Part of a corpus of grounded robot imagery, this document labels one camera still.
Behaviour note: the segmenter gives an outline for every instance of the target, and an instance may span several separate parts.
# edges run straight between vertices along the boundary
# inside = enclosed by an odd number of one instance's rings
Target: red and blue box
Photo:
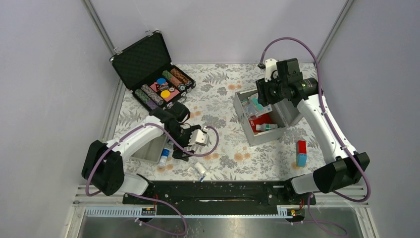
[[[296,143],[296,166],[304,167],[306,165],[307,158],[306,141],[299,140],[298,143]]]

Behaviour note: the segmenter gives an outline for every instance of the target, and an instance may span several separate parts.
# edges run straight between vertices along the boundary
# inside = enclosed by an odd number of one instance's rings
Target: open container
[[[285,99],[273,105],[273,111],[268,113],[271,120],[278,125],[278,128],[254,134],[241,102],[247,100],[248,97],[257,92],[257,88],[236,92],[233,100],[233,106],[238,115],[239,123],[242,125],[250,146],[256,146],[279,139],[284,134],[287,127],[296,125],[303,117],[297,108]]]
[[[160,31],[154,31],[148,36],[142,38],[136,43],[125,48],[123,51],[118,52],[112,56],[109,61],[114,67],[117,74],[120,76],[125,86],[133,91],[133,96],[145,107],[149,112],[154,109],[136,94],[136,90],[142,88],[143,85],[148,85],[154,92],[163,100],[161,104],[151,99],[156,106],[160,108],[170,108],[174,101],[186,96],[196,86],[196,82],[180,70],[177,66],[173,65],[169,51],[166,47],[163,35]],[[190,82],[184,83],[185,88],[174,85],[168,78],[165,78],[162,73],[167,70],[176,69],[183,74]],[[157,90],[156,82],[158,79],[165,79],[168,84],[168,89],[175,89],[170,91],[168,97],[162,96],[162,91]]]

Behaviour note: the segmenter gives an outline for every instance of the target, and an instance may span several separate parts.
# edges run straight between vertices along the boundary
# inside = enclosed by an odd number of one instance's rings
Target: blue disc
[[[160,79],[156,80],[156,83],[159,84],[159,85],[165,84],[166,83],[166,79],[160,78]]]

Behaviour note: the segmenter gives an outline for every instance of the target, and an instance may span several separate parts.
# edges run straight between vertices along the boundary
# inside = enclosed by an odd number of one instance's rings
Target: blue block
[[[306,154],[298,154],[297,158],[296,158],[296,166],[299,167],[304,167],[306,165],[306,159],[307,159],[307,155]]]

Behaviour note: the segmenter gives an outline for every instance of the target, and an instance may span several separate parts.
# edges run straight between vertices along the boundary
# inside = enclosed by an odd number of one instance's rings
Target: floral tablecloth
[[[264,71],[256,64],[180,64],[185,73],[197,82],[184,103],[191,111],[191,125],[213,125],[220,142],[209,156],[190,157],[189,162],[168,158],[165,167],[128,160],[124,169],[151,180],[193,180],[187,169],[196,162],[210,172],[205,180],[284,180],[313,172],[325,165],[319,144],[305,119],[290,127],[276,141],[250,147],[233,108],[234,92],[255,88],[255,80]],[[300,64],[304,78],[316,77],[312,64]],[[134,128],[148,112],[126,91],[114,136]],[[214,144],[215,136],[209,132]],[[296,142],[305,140],[308,160],[305,168],[296,167]],[[205,147],[200,153],[210,148]]]

